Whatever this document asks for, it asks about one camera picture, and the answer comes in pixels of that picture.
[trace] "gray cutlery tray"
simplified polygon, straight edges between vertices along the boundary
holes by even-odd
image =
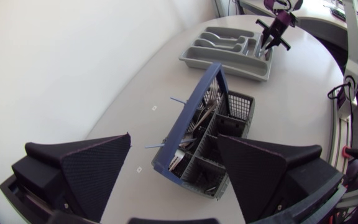
[[[179,57],[193,68],[220,62],[226,74],[258,81],[269,79],[273,48],[260,53],[262,34],[225,27],[207,27]]]

